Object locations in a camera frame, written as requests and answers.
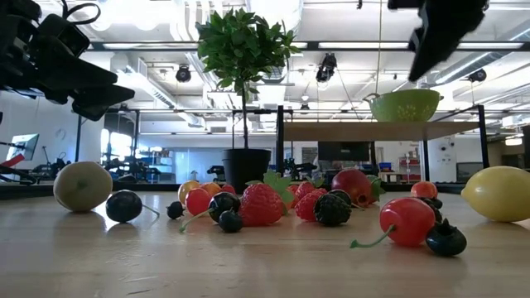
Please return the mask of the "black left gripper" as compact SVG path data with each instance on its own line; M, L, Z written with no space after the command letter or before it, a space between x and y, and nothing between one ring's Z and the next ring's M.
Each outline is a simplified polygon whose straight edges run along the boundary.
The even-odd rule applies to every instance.
M2 91L31 99L45 91L73 91L73 111L92 121L134 97L134 90L113 85L116 74L80 59L87 37L36 36L33 22L40 17L41 7L32 0L1 0Z

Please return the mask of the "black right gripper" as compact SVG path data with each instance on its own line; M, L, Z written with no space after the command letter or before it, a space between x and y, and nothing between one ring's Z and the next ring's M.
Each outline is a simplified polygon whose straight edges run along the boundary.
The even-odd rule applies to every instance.
M408 43L415 53L408 76L411 82L449 58L460 40L482 22L489 0L388 0L390 10L413 8L422 25Z

